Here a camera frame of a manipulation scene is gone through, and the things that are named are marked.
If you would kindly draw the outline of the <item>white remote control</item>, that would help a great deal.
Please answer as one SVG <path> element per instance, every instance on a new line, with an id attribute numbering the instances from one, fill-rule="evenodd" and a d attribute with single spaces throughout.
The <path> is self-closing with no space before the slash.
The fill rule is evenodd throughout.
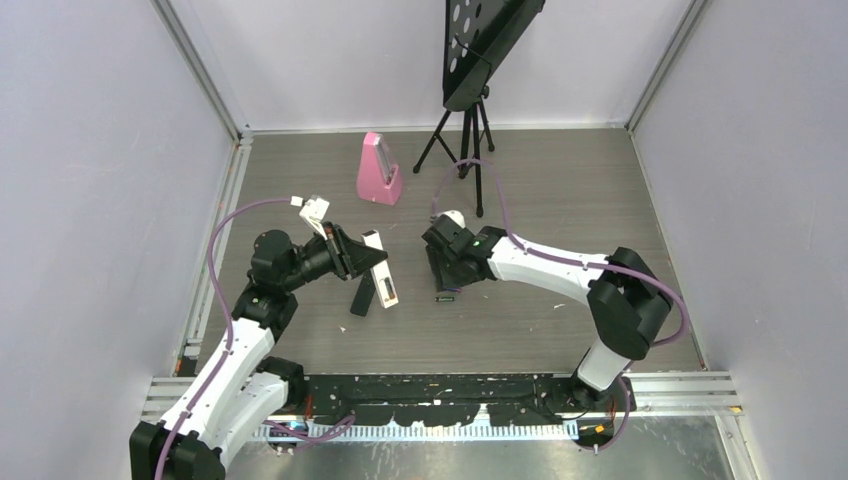
<path id="1" fill-rule="evenodd" d="M 369 230 L 369 231 L 363 233 L 362 239 L 367 246 L 378 249 L 378 250 L 382 250 L 384 253 L 386 253 L 386 250 L 383 248 L 380 233 L 377 230 Z M 379 295 L 381 306 L 384 309 L 388 309 L 388 308 L 391 308 L 391 307 L 397 305 L 399 303 L 399 299 L 398 299 L 398 295 L 397 295 L 397 289 L 395 287 L 395 283 L 393 281 L 391 271 L 390 271 L 390 268 L 389 268 L 389 265 L 388 265 L 388 260 L 383 260 L 380 263 L 378 263 L 376 266 L 374 266 L 371 269 L 371 273 L 372 273 L 374 281 L 375 281 L 376 291 Z M 391 278 L 393 285 L 394 285 L 396 298 L 393 299 L 393 300 L 389 300 L 388 297 L 387 297 L 386 288 L 385 288 L 385 284 L 384 284 L 384 278 L 386 278 L 386 277 Z"/>

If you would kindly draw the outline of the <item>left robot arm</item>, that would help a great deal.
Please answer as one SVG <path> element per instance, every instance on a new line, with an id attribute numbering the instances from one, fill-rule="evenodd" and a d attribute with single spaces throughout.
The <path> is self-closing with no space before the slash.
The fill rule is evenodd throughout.
<path id="1" fill-rule="evenodd" d="M 142 421 L 131 433 L 132 478 L 225 478 L 269 416 L 305 405 L 302 366 L 270 354 L 298 307 L 295 290 L 328 274 L 375 277 L 387 259 L 376 230 L 355 240 L 324 222 L 303 246 L 281 230 L 260 234 L 248 283 L 213 357 L 160 420 Z"/>

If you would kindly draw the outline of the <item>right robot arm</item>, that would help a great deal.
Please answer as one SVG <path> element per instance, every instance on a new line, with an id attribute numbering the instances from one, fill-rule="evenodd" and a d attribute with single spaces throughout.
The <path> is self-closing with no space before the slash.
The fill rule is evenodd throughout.
<path id="1" fill-rule="evenodd" d="M 583 254 L 530 242 L 485 226 L 474 233 L 455 212 L 433 218 L 422 235 L 438 289 L 483 280 L 518 282 L 551 291 L 588 307 L 597 340 L 573 375 L 571 397 L 596 410 L 611 385 L 632 363 L 647 356 L 671 312 L 673 299 L 633 250 Z"/>

